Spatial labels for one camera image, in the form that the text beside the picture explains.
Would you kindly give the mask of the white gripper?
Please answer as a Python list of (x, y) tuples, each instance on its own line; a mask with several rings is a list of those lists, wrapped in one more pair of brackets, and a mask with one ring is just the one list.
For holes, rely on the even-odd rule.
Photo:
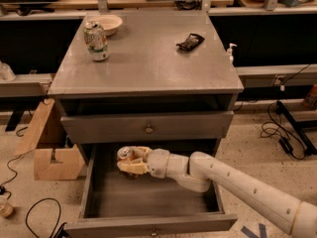
[(167, 162), (170, 155), (168, 150), (152, 150), (145, 146), (133, 146), (132, 151), (134, 160), (117, 163), (120, 171), (134, 175), (144, 175), (149, 172), (152, 177), (159, 179), (166, 177)]

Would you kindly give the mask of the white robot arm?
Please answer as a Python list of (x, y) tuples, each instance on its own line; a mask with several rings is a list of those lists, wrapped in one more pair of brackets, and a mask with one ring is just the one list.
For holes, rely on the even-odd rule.
[(197, 192), (207, 191), (216, 182), (292, 238), (317, 238), (317, 206), (203, 152), (185, 157), (164, 149), (127, 146), (117, 152), (117, 167), (129, 175), (173, 179)]

